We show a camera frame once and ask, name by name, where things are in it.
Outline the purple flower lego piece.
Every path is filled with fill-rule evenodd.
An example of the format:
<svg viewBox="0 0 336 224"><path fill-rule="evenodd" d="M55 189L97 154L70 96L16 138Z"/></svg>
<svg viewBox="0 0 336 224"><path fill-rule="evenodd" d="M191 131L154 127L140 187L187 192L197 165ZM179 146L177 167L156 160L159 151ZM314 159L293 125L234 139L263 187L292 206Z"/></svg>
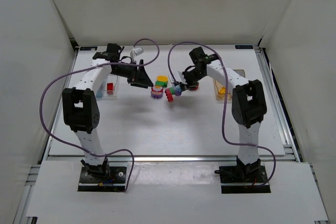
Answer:
<svg viewBox="0 0 336 224"><path fill-rule="evenodd" d="M174 87L174 95L175 96L180 96L182 94L182 89L181 89L181 87L180 86L175 86Z"/></svg>

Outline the red comb lego brick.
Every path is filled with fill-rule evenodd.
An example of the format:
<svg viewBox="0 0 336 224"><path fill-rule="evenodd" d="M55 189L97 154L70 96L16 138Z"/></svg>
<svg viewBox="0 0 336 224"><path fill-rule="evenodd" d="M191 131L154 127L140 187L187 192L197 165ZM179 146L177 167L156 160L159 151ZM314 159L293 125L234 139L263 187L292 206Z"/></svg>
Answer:
<svg viewBox="0 0 336 224"><path fill-rule="evenodd" d="M168 100L168 102L173 102L174 98L173 98L173 94L170 92L169 88L168 89L165 89L165 95L166 95L166 98Z"/></svg>

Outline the small red lego brick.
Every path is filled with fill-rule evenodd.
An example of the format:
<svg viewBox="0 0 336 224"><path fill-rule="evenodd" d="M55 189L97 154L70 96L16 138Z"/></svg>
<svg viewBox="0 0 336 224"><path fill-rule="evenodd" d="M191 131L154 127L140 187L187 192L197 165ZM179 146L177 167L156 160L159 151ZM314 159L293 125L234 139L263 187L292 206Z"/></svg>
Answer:
<svg viewBox="0 0 336 224"><path fill-rule="evenodd" d="M107 93L113 93L114 92L114 84L113 82L107 83Z"/></svg>

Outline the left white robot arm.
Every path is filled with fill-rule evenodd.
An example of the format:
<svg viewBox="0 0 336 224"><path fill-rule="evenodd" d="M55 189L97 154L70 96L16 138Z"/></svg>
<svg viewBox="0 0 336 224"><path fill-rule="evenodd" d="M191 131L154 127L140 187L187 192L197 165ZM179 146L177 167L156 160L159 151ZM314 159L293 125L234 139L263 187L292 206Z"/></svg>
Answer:
<svg viewBox="0 0 336 224"><path fill-rule="evenodd" d="M92 69L86 71L75 86L65 88L62 92L64 123L75 133L80 146L85 149L85 159L81 162L86 172L96 179L106 180L109 176L108 159L97 132L100 112L96 94L110 74L125 77L134 87L152 87L153 82L143 64L142 59L138 62L120 62L120 50L97 52L92 57Z"/></svg>

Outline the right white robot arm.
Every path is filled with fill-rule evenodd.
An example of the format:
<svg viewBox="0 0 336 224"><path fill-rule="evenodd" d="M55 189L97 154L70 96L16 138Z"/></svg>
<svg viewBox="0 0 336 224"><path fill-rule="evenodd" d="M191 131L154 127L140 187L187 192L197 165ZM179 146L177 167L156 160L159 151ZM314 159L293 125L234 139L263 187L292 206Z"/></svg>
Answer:
<svg viewBox="0 0 336 224"><path fill-rule="evenodd" d="M189 56L192 69L180 72L179 89L192 90L206 76L218 81L231 94L232 116L238 124L239 147L236 166L226 176L242 181L259 171L258 137L261 122L267 113L263 85L259 80L248 80L223 64L217 54L207 55L202 47L194 48Z"/></svg>

